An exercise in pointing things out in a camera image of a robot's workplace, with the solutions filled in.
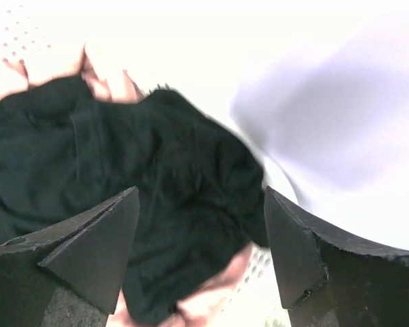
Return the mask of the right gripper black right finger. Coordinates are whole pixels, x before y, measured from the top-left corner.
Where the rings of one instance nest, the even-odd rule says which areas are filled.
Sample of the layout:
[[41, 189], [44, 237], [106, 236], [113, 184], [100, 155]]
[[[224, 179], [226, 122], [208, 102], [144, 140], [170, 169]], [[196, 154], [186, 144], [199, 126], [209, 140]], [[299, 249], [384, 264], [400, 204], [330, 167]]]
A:
[[351, 234], [272, 188], [264, 218], [293, 326], [409, 327], [409, 251]]

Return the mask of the black t shirt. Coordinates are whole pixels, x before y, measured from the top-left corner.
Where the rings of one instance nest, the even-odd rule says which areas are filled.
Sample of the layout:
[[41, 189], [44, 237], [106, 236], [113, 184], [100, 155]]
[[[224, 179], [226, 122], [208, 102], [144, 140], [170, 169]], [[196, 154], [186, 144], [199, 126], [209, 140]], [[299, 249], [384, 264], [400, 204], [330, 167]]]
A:
[[81, 76], [0, 101], [0, 244], [136, 187], [122, 290], [157, 325], [250, 243], [267, 247], [262, 166], [184, 97], [95, 98]]

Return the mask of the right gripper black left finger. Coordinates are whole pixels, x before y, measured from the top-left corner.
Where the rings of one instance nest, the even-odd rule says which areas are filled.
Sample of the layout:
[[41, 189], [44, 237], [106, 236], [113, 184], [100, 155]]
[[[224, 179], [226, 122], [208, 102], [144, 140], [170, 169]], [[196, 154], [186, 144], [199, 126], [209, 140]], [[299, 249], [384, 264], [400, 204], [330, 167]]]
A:
[[135, 187], [0, 245], [0, 327], [105, 326], [139, 216]]

